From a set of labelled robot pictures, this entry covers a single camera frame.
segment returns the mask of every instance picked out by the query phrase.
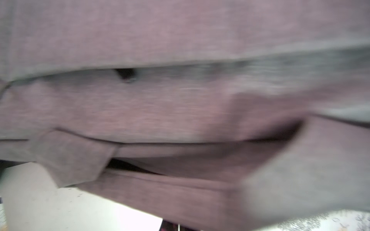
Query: gray fabric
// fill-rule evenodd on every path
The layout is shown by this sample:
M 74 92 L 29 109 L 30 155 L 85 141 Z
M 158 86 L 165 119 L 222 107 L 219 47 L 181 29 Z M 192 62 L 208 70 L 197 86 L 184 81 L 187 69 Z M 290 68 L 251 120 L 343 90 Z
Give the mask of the gray fabric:
M 248 176 L 251 228 L 325 211 L 370 211 L 370 129 L 311 118 L 285 151 Z
M 0 139 L 30 139 L 55 127 L 122 143 L 266 137 L 312 112 L 368 105 L 369 69 L 351 69 L 351 58 L 341 62 L 347 68 L 329 73 L 293 75 L 299 66 L 276 61 L 269 76 L 268 64 L 246 62 L 138 69 L 132 84 L 113 70 L 18 81 L 0 103 Z
M 7 80 L 14 0 L 0 0 L 0 80 Z
M 7 81 L 90 68 L 250 60 L 370 45 L 367 0 L 16 3 Z
M 244 155 L 237 158 L 233 152 L 224 153 L 220 161 L 208 153 L 206 163 L 205 157 L 200 156 L 197 160 L 203 162 L 204 169 L 197 169 L 196 158 L 192 157 L 183 157 L 183 164 L 180 161 L 169 163 L 170 158 L 162 161 L 153 158 L 152 169 L 161 169 L 161 173 L 177 177 L 106 171 L 96 181 L 77 186 L 204 230 L 252 230 L 289 218 L 343 208 L 368 211 L 369 138 L 370 129 L 313 117 L 292 142 L 265 164 L 251 161 L 251 156 L 259 155 L 258 151 L 263 149 L 274 150 L 276 145 L 275 148 L 274 145 L 266 147 L 266 143 L 261 142 L 259 148 L 256 148 L 258 144 L 253 144 L 254 149 L 249 152 L 245 149 Z M 225 180 L 220 178 L 225 176 L 223 168 L 218 168 L 220 163 L 212 162 L 226 160 L 225 169 L 230 171 L 228 158 L 234 159 L 231 162 L 236 166 L 239 163 L 248 169 L 255 164 L 260 169 L 249 173 L 244 170 L 243 184 L 239 184 L 241 175 L 237 171 L 229 172 L 227 184 L 222 183 Z M 207 164 L 213 166 L 214 174 L 204 179 L 212 180 L 194 179 L 194 176 L 203 178 L 202 174 L 210 173 Z M 227 190 L 216 188 L 220 185 L 227 186 Z
M 370 124 L 369 12 L 0 0 L 0 159 L 206 231 L 368 210 L 369 129 L 346 122 Z M 104 170 L 111 158 L 165 176 Z
M 50 130 L 31 139 L 25 152 L 35 156 L 59 187 L 93 181 L 114 155 L 117 145 Z
M 232 184 L 106 170 L 80 189 L 199 230 L 240 230 L 230 217 Z

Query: garment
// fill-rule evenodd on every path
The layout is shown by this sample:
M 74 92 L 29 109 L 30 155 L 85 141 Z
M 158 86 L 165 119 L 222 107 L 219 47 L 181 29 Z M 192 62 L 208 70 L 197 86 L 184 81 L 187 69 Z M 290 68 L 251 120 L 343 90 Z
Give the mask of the garment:
M 196 230 L 369 210 L 368 1 L 0 3 L 0 159 Z

